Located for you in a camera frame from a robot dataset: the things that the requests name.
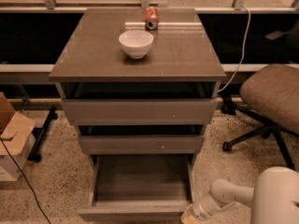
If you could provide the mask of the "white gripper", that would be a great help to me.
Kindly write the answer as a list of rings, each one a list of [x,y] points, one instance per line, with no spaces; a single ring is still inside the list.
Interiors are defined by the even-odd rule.
[[[229,211],[235,206],[236,202],[220,200],[208,192],[200,197],[197,202],[190,204],[180,220],[183,224],[200,224],[201,221],[207,221],[213,215]]]

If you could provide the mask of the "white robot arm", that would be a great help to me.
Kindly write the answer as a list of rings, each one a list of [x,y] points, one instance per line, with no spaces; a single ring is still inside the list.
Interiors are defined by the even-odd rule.
[[[180,219],[183,224],[200,224],[240,204],[251,209],[250,224],[299,224],[299,173],[271,167],[259,175],[253,188],[216,179]]]

